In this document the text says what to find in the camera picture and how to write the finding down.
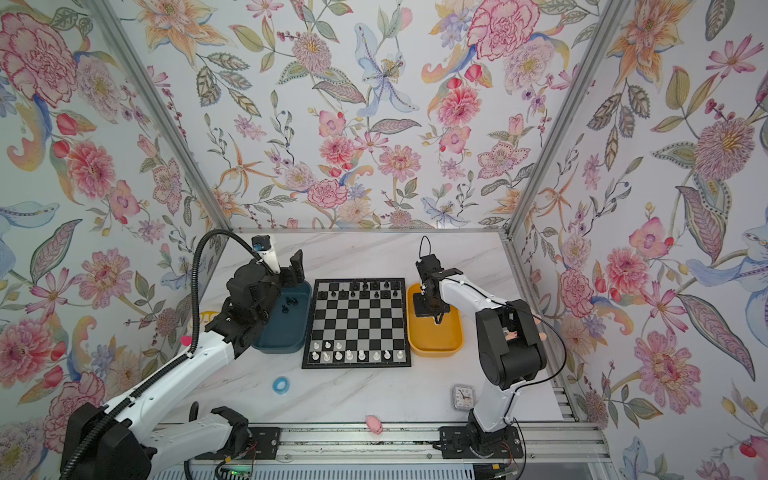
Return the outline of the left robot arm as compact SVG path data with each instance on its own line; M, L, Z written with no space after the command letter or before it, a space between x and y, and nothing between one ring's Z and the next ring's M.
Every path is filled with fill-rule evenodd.
M184 397L237 360L261 337L286 287L305 279L303 253L287 267L274 253L256 256L228 281L220 312L198 329L191 345L132 390L69 417L62 479L148 479L194 457L229 459L254 444L248 419L226 406L164 431L157 426Z

